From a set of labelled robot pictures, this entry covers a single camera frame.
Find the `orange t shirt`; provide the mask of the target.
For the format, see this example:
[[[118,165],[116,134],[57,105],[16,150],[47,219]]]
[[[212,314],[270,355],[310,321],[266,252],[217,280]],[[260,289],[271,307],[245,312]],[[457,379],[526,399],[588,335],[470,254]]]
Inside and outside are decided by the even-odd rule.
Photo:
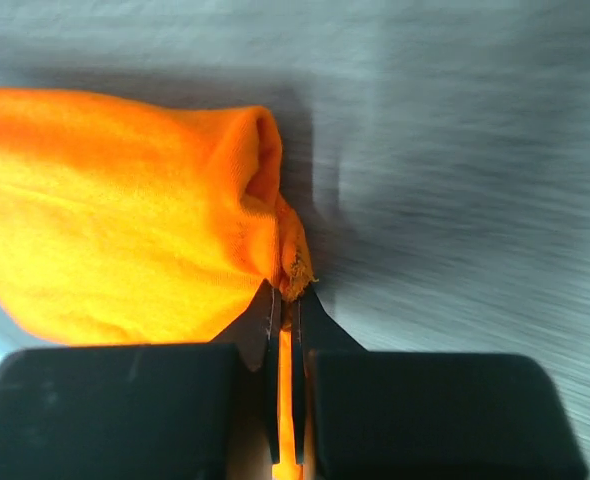
[[[65,346],[214,339],[262,284],[313,282],[261,106],[0,88],[0,306]]]

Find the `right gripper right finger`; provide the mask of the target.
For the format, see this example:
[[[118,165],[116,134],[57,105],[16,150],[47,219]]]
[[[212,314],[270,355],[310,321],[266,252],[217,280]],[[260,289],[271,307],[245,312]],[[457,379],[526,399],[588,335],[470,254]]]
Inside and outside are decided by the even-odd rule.
[[[370,351],[312,289],[291,330],[296,461],[313,479],[585,479],[558,390],[530,357]]]

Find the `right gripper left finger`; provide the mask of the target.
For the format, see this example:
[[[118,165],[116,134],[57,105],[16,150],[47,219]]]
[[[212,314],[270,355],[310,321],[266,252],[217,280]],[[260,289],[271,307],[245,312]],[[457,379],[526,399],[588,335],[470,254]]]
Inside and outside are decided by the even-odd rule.
[[[267,479],[280,294],[206,343],[46,347],[0,362],[0,479]]]

